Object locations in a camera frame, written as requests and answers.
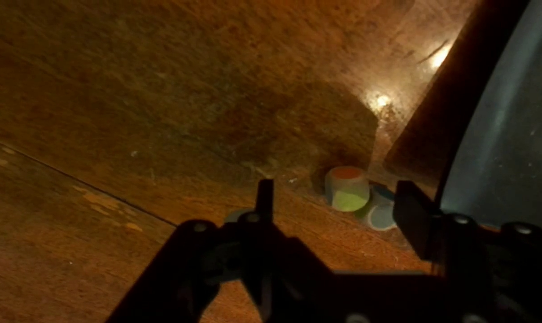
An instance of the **hardwood floor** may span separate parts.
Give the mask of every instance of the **hardwood floor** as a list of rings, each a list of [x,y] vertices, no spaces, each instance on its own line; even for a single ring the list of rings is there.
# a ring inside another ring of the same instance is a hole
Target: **hardwood floor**
[[[413,176],[386,158],[480,3],[0,2],[0,321],[103,321],[176,224],[223,222],[264,176],[331,267],[428,271],[322,176]],[[207,321],[250,321],[239,294]]]

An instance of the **wooden floor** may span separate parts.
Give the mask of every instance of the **wooden floor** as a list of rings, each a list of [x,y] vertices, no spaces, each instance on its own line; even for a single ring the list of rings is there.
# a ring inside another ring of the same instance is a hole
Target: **wooden floor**
[[[388,156],[478,3],[0,2],[0,321],[103,321],[175,226],[223,222],[264,176],[331,267],[426,271],[320,183],[356,163],[435,192],[440,168]],[[229,285],[205,321],[234,316],[255,317]]]

